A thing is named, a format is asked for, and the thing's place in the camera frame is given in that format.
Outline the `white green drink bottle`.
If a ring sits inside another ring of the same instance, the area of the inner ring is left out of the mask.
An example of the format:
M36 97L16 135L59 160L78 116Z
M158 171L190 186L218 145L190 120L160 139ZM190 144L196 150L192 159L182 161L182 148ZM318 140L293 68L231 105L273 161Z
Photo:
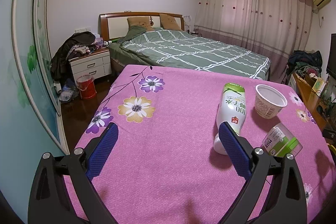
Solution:
M226 83L217 112L217 128L219 129L223 122L228 122L234 132L240 136L245 118L245 89L235 83Z

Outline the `left brown pillow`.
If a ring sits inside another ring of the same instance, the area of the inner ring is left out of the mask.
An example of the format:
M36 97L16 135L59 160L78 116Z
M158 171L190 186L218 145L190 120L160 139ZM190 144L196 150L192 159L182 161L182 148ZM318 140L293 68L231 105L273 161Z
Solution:
M154 28L151 26L150 18L148 16L135 16L128 17L127 23L129 28L132 26L140 26L146 29L146 31L154 31Z

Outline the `brown pillow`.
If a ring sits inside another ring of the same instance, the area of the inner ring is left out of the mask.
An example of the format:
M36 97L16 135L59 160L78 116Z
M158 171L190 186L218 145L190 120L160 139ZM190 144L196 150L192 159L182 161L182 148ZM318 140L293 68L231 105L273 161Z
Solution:
M167 14L160 14L160 23L165 30L181 31L181 27L177 24L175 17Z
M150 18L148 16L135 16L128 17L127 23L129 28L132 26L140 26L146 29L146 31L154 31L154 28L151 26Z

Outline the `clear green label cup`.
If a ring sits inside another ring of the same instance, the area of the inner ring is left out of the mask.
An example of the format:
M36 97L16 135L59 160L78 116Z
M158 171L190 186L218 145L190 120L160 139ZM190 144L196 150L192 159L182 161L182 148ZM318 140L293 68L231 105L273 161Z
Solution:
M299 140L282 123L271 128L262 140L261 147L275 157L284 157L288 153L296 156L303 148Z

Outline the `pile of clothes on desk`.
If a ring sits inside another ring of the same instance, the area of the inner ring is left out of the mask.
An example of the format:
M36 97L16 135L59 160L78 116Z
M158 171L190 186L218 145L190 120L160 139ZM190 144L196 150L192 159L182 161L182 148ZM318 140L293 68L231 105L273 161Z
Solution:
M295 72L300 77L303 77L309 69L312 69L316 76L321 76L322 55L320 51L293 51L293 53L288 58L286 65L286 75L289 76Z

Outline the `red bucket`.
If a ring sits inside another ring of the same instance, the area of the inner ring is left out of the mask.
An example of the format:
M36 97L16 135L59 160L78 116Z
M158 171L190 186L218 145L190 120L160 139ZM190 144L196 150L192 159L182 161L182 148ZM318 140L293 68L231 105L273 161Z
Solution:
M83 75L76 80L76 86L80 91L80 97L83 100L94 98L97 94L92 75Z

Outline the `dark clothes on nightstand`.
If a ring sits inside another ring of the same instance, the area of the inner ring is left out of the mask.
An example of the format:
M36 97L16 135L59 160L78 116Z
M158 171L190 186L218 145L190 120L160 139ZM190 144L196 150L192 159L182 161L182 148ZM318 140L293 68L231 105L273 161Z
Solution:
M54 57L51 59L51 77L55 82L64 83L72 73L71 66L68 61L69 56L76 48L89 46L96 39L92 32L85 31L73 34L69 37L57 50Z

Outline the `white nightstand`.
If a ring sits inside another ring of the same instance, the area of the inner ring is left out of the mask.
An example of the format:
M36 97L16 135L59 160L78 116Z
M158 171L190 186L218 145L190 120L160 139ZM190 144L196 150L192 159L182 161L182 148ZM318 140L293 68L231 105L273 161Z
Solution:
M70 66L75 81L84 75L92 75L94 79L99 79L112 74L110 54L107 48L70 59Z

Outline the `right brown pillow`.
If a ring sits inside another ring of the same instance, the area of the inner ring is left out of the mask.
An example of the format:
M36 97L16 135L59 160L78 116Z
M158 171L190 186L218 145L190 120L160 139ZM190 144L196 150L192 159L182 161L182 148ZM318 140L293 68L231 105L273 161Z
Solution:
M175 17L167 14L160 14L160 23L165 30L181 31L181 27L177 24Z

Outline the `black television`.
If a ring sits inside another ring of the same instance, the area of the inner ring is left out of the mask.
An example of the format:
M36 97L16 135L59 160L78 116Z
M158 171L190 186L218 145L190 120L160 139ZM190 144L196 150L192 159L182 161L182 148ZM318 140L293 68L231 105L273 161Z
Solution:
M326 72L333 77L333 79L336 79L336 34L331 34L329 59L327 62Z

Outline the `bed with green plaid duvet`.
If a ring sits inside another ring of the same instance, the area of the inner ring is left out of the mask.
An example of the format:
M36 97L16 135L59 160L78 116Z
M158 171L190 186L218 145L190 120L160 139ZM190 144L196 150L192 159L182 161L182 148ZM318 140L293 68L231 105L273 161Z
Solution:
M129 64L187 68L196 71L269 80L268 57L242 47L189 34L184 18L172 14L181 31L165 30L159 12L113 12L99 16L101 36L109 41L112 68L120 73ZM154 31L129 28L128 17L148 16Z

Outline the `pink floral tablecloth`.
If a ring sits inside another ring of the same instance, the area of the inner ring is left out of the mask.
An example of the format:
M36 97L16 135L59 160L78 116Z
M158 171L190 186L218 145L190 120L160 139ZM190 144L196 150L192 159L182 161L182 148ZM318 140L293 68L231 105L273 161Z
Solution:
M335 193L335 164L318 126L293 99L291 87L272 83L288 101L273 119L254 109L259 79L168 67L129 65L98 107L119 129L118 140L93 179L119 223L218 223L244 184L229 157L213 149L226 83L245 89L241 135L262 144L276 124L301 142L296 156L307 198L307 219Z

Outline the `sliding wardrobe door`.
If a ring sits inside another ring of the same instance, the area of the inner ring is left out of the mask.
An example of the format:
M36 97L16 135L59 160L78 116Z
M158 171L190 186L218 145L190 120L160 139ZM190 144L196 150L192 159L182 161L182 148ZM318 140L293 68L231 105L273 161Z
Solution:
M50 74L47 0L1 0L1 193L26 222L43 153L68 153Z

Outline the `white yogurt tub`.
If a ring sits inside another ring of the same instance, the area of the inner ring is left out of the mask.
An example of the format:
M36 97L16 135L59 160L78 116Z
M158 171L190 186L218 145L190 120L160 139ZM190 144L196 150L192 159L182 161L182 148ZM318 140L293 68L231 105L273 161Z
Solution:
M255 110L262 118L272 119L288 105L285 96L269 85L258 84L255 91Z

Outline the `wooden desk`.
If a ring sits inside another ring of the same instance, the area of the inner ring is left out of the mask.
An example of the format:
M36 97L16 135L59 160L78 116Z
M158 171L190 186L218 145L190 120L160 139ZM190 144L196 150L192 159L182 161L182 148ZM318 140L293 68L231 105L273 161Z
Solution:
M321 101L321 98L314 93L311 86L303 79L299 78L295 73L293 73L292 76L294 77L297 89L299 90L299 96L302 98L306 109L314 118L319 129L323 131L327 128L328 130L335 131L335 124L331 122L330 118L325 118L317 111L318 106L321 106L323 109L326 108L326 105Z

